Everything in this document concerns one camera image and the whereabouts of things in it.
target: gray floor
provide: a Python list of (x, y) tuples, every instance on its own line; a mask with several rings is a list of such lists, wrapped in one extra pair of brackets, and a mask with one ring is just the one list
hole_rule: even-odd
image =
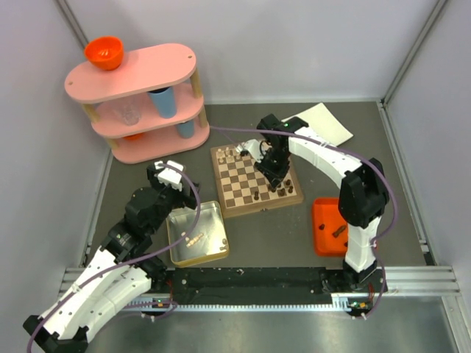
[(115, 318), (87, 353), (458, 353), (441, 299), (385, 298), (368, 321), (345, 313), (174, 313)]
[[(395, 190), (400, 206), (399, 221), (391, 234), (379, 243), (379, 252), (383, 261), (386, 265), (424, 265), (425, 261), (376, 103), (326, 105), (332, 114), (354, 134), (354, 137), (342, 147), (358, 152), (367, 158), (379, 159), (383, 163), (387, 179)], [(212, 125), (254, 128), (259, 120), (269, 113), (274, 113), (278, 118), (286, 118), (311, 106), (312, 104), (309, 103), (213, 105), (207, 107), (207, 114)], [(233, 134), (232, 136), (234, 140), (247, 140), (254, 137), (251, 134)], [(185, 165), (192, 180), (201, 183), (201, 197), (204, 202), (218, 199), (210, 147), (225, 144), (228, 144), (228, 141), (223, 136), (212, 132), (208, 141), (198, 149), (169, 157)], [(124, 205), (129, 201), (132, 192), (147, 185), (147, 164), (125, 165), (116, 160), (113, 161), (96, 225), (92, 254), (109, 228), (122, 217)], [(324, 174), (305, 161), (295, 157), (294, 165), (305, 195), (304, 203), (227, 219), (225, 225), (230, 243), (230, 256), (202, 266), (327, 266), (334, 268), (341, 265), (341, 258), (318, 257), (314, 253), (310, 213), (314, 199), (322, 196), (338, 196), (339, 190)], [(387, 207), (380, 225), (381, 229), (390, 222), (391, 211), (391, 207)], [(166, 244), (168, 244), (166, 226), (163, 226), (154, 236), (154, 245), (150, 250), (157, 250)], [(168, 254), (161, 258), (171, 265)]]

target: orange tray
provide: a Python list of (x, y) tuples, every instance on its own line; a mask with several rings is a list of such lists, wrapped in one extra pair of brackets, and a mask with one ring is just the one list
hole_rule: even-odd
[[(345, 256), (347, 253), (348, 226), (339, 212), (338, 198), (320, 198), (312, 204), (314, 251), (319, 256)], [(333, 233), (346, 227), (336, 238)]]

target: pink wooden shelf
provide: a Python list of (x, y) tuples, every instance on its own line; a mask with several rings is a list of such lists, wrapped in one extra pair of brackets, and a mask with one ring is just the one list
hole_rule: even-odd
[(177, 114), (172, 118), (162, 118), (147, 93), (136, 95), (136, 104), (141, 112), (141, 119), (136, 125), (127, 126), (119, 115), (113, 111), (113, 101), (101, 103), (96, 112), (100, 119), (92, 123), (92, 127), (98, 135), (104, 138), (122, 138), (123, 136), (138, 134), (165, 126), (184, 123), (196, 117), (203, 108), (203, 97), (194, 98), (193, 88), (189, 83), (180, 83), (174, 86), (175, 104)]
[(201, 146), (209, 137), (209, 125), (200, 127), (195, 119), (194, 135), (192, 138), (181, 138), (176, 126), (168, 126), (146, 132), (145, 135), (133, 141), (117, 140), (118, 147), (113, 149), (115, 158), (126, 164), (134, 164), (152, 160), (169, 154), (195, 149)]
[(195, 69), (196, 56), (190, 48), (168, 43), (126, 52), (123, 63), (113, 71), (81, 63), (68, 74), (64, 85), (72, 99), (95, 104), (176, 85)]

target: wooden chess board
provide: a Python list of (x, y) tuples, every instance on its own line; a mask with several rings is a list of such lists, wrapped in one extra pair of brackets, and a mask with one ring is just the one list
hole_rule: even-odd
[(283, 183), (272, 190), (255, 160), (241, 156), (234, 145), (211, 149), (216, 186), (225, 218), (299, 204), (304, 196), (292, 163)]

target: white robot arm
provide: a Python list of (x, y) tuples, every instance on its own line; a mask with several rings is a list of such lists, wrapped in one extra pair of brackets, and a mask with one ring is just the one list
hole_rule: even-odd
[[(256, 161), (255, 167), (273, 187), (286, 175), (290, 154), (307, 160), (335, 182), (341, 190), (339, 210), (348, 223), (345, 263), (358, 274), (356, 282), (364, 281), (376, 268), (371, 242), (377, 234), (381, 215), (389, 200), (383, 184), (357, 158), (325, 148), (329, 143), (297, 117), (282, 123), (273, 115), (268, 115), (262, 119), (257, 129), (293, 132), (319, 142), (262, 132), (269, 144), (266, 151), (259, 140), (249, 140), (237, 149), (241, 153), (247, 151), (252, 155)], [(378, 161), (372, 162), (382, 171)]]
[[(152, 245), (151, 236), (174, 208), (196, 207), (194, 194), (186, 194), (181, 176), (156, 162), (147, 168), (151, 187), (137, 189), (126, 204), (125, 215), (107, 234), (87, 268), (61, 297), (74, 295), (56, 311), (35, 337), (46, 353), (82, 353), (96, 333), (135, 297), (148, 290), (166, 289), (166, 267), (156, 257), (123, 265), (82, 284), (106, 268), (140, 257)], [(183, 170), (183, 165), (168, 161)], [(31, 335), (56, 307), (31, 315), (24, 329)]]

